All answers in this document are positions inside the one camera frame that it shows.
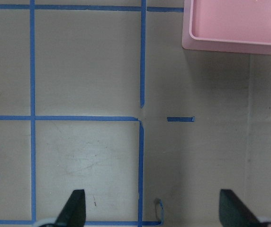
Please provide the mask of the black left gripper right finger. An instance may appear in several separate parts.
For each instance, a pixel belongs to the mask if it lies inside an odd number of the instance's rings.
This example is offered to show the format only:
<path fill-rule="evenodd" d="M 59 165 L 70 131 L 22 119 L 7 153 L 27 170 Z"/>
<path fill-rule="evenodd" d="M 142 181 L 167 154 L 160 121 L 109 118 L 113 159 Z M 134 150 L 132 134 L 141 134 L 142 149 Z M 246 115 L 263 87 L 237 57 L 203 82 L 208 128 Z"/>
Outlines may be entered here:
<path fill-rule="evenodd" d="M 231 189 L 220 190 L 219 220 L 222 226 L 260 226 L 261 224 Z"/>

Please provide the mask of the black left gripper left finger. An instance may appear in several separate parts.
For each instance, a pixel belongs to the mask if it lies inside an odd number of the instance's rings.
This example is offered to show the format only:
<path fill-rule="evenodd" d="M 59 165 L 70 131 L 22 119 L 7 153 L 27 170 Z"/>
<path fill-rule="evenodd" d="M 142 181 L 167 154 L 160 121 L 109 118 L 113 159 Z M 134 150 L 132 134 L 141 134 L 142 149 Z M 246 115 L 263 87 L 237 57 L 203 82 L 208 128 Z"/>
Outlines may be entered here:
<path fill-rule="evenodd" d="M 62 211 L 58 215 L 55 226 L 84 226 L 86 221 L 85 191 L 73 190 Z"/>

